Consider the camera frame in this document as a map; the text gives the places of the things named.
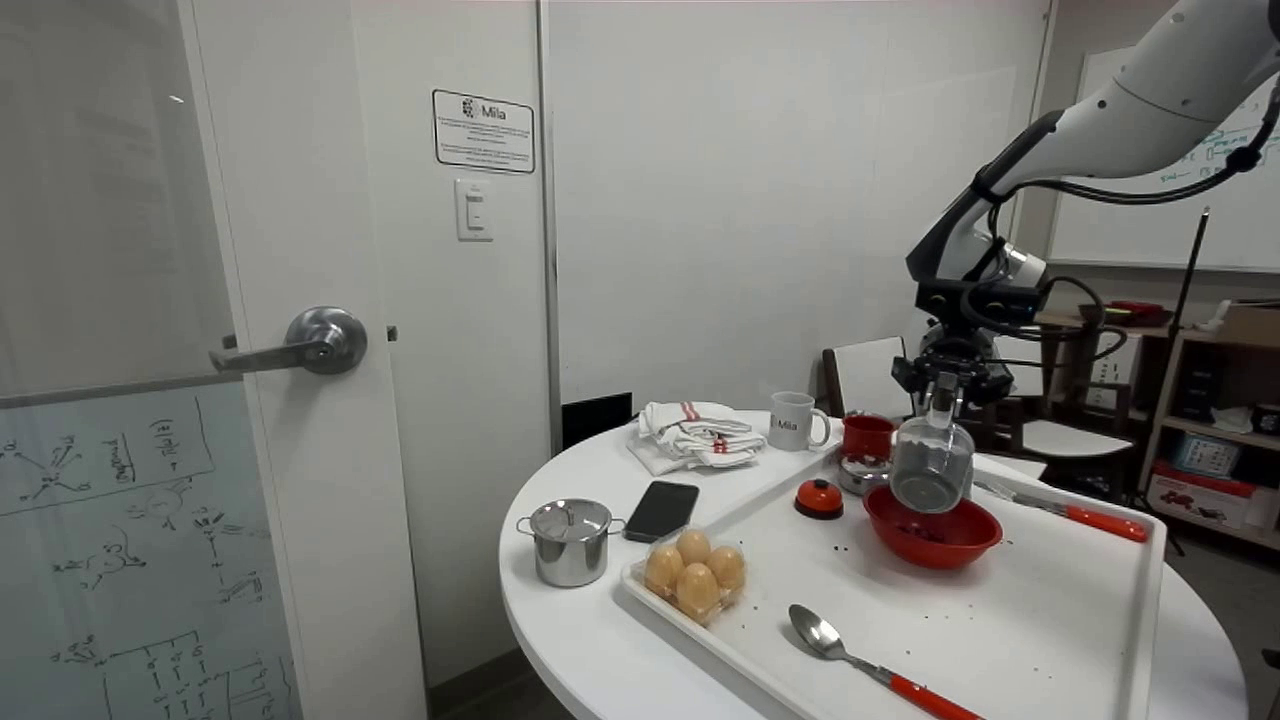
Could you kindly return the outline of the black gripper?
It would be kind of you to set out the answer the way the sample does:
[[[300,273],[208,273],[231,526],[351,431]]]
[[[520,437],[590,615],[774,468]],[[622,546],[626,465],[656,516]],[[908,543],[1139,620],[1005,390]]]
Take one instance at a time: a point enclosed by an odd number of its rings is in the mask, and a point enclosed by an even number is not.
[[[952,375],[958,389],[976,403],[1001,403],[1011,390],[1011,371],[997,354],[997,340],[1027,340],[1027,325],[950,325],[933,320],[911,354],[894,360],[894,381],[925,396],[937,381]]]

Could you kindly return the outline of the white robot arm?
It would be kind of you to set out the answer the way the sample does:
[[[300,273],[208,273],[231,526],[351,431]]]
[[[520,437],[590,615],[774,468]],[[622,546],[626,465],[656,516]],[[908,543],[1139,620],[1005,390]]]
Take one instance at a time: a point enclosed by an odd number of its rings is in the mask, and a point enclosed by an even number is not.
[[[903,390],[952,389],[997,403],[1011,375],[991,360],[997,334],[1021,334],[1053,293],[1050,263],[1017,252],[997,217],[1021,187],[1099,204],[1172,204],[1251,173],[1278,129],[1257,136],[1183,187],[1109,193],[1183,159],[1265,81],[1280,73],[1280,0],[1177,0],[1091,95],[1053,109],[1005,145],[908,252],[915,307],[933,320],[915,354],[894,360]]]

